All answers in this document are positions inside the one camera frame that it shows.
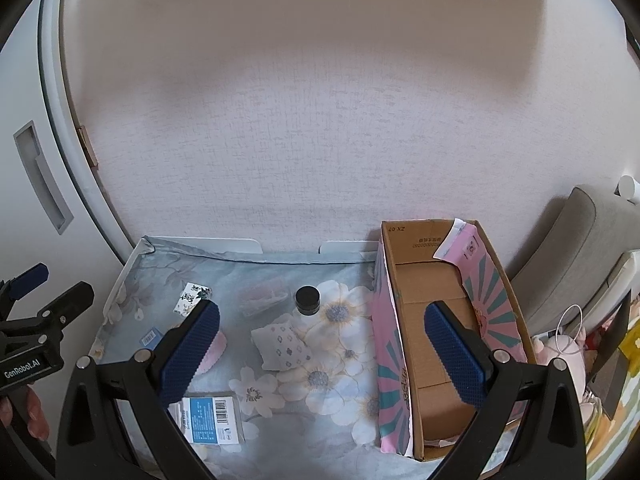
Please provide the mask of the person's left hand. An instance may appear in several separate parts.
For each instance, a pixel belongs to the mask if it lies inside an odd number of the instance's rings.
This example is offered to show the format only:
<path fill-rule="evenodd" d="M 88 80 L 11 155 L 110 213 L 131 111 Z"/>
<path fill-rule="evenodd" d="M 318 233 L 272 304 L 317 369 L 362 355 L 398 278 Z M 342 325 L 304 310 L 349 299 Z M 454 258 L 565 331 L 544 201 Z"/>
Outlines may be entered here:
<path fill-rule="evenodd" d="M 25 388 L 25 408 L 27 413 L 27 429 L 35 439 L 44 442 L 49 439 L 50 426 L 42 409 L 41 401 L 29 386 Z M 9 398 L 2 398 L 0 403 L 2 425 L 8 428 L 13 419 L 13 408 Z"/>

